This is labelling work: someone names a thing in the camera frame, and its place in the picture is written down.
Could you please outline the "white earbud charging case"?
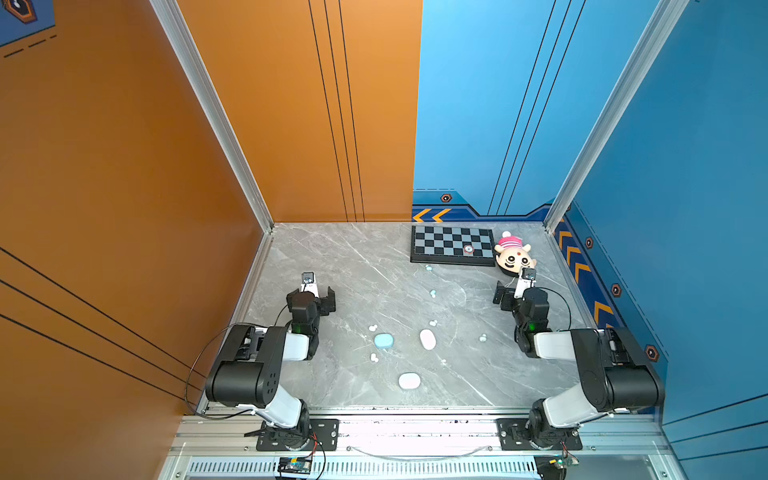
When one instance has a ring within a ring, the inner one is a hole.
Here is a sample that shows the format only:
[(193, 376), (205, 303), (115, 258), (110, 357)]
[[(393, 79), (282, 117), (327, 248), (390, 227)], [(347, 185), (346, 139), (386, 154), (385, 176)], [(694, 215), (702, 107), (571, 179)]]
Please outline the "white earbud charging case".
[(423, 329), (419, 332), (419, 341), (427, 351), (434, 350), (437, 345), (435, 334), (430, 329)]

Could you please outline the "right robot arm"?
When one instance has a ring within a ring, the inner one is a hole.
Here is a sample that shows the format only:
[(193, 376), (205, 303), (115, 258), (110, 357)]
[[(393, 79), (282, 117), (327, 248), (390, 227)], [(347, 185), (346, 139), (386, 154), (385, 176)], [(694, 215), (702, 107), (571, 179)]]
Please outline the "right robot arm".
[(663, 382), (628, 329), (554, 331), (543, 288), (518, 293), (498, 283), (493, 302), (513, 315), (514, 340), (526, 356), (572, 361), (579, 378), (568, 390), (535, 401), (527, 418), (498, 420), (504, 450), (578, 450), (582, 425), (620, 410), (638, 412), (664, 403)]

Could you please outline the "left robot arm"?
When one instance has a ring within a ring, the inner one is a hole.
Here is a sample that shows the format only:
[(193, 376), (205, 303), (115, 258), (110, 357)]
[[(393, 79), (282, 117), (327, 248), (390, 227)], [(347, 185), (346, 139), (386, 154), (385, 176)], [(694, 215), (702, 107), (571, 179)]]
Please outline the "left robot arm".
[(237, 324), (226, 335), (205, 383), (206, 398), (263, 420), (254, 434), (279, 448), (299, 450), (313, 441), (308, 406), (280, 384), (286, 362), (313, 359), (320, 320), (336, 311), (332, 288), (323, 296), (307, 287), (287, 295), (292, 318), (284, 326)]

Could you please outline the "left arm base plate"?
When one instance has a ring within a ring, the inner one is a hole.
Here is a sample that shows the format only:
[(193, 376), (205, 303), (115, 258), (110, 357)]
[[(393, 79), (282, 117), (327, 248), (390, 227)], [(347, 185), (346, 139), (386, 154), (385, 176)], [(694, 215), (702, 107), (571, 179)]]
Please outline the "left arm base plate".
[(310, 452), (318, 441), (318, 449), (332, 452), (337, 449), (340, 421), (334, 418), (309, 419), (293, 429), (270, 427), (262, 424), (256, 449), (260, 452)]

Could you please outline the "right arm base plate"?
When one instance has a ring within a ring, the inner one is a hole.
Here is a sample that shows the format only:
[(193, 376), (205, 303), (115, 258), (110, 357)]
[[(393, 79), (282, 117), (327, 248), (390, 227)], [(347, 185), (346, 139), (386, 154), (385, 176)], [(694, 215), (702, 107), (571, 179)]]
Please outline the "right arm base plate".
[(547, 422), (532, 425), (528, 418), (522, 417), (500, 418), (495, 424), (503, 451), (583, 449), (575, 428), (554, 428)]

